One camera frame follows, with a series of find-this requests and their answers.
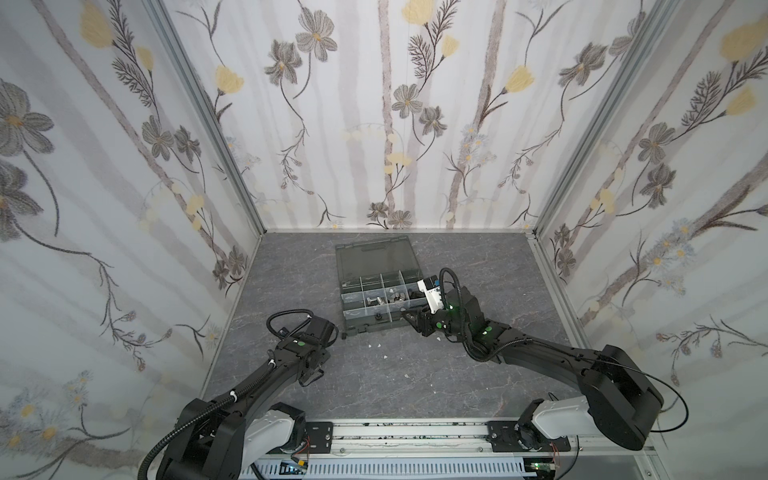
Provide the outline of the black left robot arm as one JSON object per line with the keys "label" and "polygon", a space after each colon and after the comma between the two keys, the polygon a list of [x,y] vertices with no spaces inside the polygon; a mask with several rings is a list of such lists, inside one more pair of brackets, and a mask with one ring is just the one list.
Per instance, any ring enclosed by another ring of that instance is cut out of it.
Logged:
{"label": "black left robot arm", "polygon": [[328,349],[339,328],[308,309],[271,315],[270,321],[292,314],[305,319],[294,329],[272,330],[277,336],[267,360],[245,380],[212,400],[195,398],[179,413],[173,429],[140,463],[137,477],[147,479],[160,458],[157,479],[237,479],[246,467],[247,430],[268,411],[268,402],[293,383],[307,386],[324,375]]}

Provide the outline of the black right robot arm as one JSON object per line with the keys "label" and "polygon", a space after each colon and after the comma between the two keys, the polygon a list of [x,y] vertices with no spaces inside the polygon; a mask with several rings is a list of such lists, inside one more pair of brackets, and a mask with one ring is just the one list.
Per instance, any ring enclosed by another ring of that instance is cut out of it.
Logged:
{"label": "black right robot arm", "polygon": [[521,367],[578,391],[566,400],[533,400],[520,415],[512,438],[525,450],[539,450],[566,437],[600,435],[613,444],[640,451],[664,407],[659,378],[646,373],[621,348],[600,350],[566,346],[531,336],[491,320],[454,271],[417,284],[424,304],[404,308],[402,318],[424,337],[441,333],[462,345],[479,363]]}

